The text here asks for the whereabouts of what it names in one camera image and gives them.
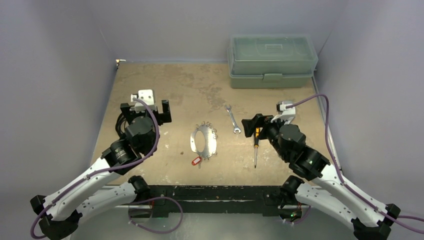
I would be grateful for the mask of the white red small key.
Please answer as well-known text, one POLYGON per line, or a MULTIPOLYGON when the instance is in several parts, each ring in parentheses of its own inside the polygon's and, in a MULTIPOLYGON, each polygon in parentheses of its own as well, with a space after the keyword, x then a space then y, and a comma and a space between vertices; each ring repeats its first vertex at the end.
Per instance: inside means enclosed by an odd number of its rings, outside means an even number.
POLYGON ((203 158, 201 156, 197 156, 195 159, 191 161, 192 166, 197 166, 199 169, 201 168, 203 158))

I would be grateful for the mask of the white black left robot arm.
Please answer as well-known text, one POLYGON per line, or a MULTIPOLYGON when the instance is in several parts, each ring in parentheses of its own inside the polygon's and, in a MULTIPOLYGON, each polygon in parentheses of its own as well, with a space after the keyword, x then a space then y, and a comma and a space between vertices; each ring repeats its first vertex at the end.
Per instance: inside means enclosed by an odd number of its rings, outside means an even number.
POLYGON ((149 199, 150 187, 141 176, 101 192, 101 188, 125 175, 157 150, 162 124, 172 121, 170 104, 161 102, 158 111, 152 97, 134 97, 134 105, 123 103, 117 123, 127 126, 100 157, 82 174, 50 195, 30 200, 36 219, 30 227, 33 239, 63 240, 89 219, 116 206, 149 199))

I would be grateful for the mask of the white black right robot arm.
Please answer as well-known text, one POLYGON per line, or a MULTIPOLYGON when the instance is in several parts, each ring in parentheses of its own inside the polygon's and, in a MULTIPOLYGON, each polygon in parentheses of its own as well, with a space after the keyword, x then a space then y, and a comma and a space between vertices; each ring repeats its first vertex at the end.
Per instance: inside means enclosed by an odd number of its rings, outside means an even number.
POLYGON ((344 223, 358 240, 388 239, 400 208, 373 199, 345 179, 328 158, 306 144, 297 125, 271 118, 258 113, 241 123, 247 138, 268 140, 294 173, 275 195, 280 207, 303 203, 344 223))

